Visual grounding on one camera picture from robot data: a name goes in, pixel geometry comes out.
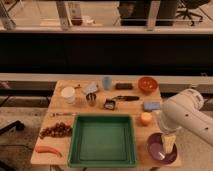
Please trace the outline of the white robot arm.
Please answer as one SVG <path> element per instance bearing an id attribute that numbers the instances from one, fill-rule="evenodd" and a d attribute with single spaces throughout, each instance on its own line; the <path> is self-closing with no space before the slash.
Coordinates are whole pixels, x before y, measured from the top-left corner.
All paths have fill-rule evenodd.
<path id="1" fill-rule="evenodd" d="M 195 89 L 185 89 L 162 103 L 157 123 L 165 134 L 174 134 L 181 128 L 194 133 L 213 146 L 213 118 L 202 113 L 204 98 Z"/>

